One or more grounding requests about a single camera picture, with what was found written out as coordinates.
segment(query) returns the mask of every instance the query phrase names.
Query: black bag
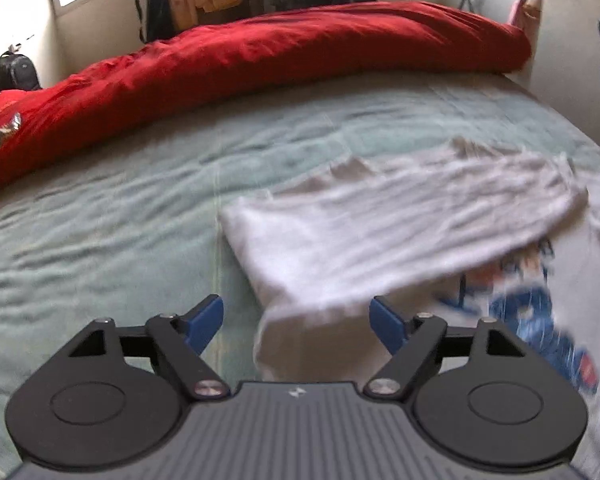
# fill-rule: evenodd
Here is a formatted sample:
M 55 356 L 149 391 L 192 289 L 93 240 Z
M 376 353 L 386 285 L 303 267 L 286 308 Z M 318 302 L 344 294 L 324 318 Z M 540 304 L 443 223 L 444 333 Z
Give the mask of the black bag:
M 32 60 L 22 54 L 5 52 L 0 56 L 0 92 L 2 90 L 40 90 L 40 80 Z

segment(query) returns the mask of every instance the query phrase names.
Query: mattress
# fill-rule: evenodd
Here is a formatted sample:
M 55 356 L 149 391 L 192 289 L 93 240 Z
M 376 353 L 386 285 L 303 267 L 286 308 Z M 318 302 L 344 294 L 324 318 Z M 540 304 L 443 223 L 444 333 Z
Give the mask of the mattress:
M 9 396 L 95 317 L 143 324 L 220 294 L 224 327 L 203 357 L 233 385 L 257 378 L 260 308 L 222 235 L 224 204 L 343 155 L 453 136 L 600 168 L 599 147 L 503 76 L 392 72 L 200 108 L 0 191 L 0 478 L 18 464 Z

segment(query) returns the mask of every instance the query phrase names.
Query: silver screw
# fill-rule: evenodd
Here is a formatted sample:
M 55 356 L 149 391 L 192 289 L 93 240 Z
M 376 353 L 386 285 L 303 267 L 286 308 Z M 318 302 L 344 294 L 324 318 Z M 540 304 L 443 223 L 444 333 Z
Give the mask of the silver screw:
M 193 391 L 200 397 L 222 397 L 227 393 L 226 385 L 215 379 L 198 381 Z
M 368 386 L 376 395 L 393 395 L 400 390 L 400 383 L 389 378 L 374 379 Z

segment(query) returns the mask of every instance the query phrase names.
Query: triangular cutout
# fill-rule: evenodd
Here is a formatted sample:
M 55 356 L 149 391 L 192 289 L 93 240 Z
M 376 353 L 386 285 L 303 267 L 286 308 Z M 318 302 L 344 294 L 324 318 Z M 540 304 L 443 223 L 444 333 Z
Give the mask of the triangular cutout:
M 525 355 L 507 339 L 502 332 L 489 330 L 487 340 L 487 354 L 501 355 L 506 357 L 524 357 Z
M 104 331 L 96 330 L 91 332 L 87 338 L 78 345 L 70 357 L 87 357 L 94 355 L 104 355 Z

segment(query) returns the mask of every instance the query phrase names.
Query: white logo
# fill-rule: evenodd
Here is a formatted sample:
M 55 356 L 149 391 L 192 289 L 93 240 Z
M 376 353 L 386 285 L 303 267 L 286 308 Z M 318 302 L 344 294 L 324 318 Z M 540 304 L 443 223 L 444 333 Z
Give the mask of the white logo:
M 296 386 L 293 390 L 289 390 L 289 395 L 299 399 L 306 393 L 306 390 L 303 390 L 300 386 Z

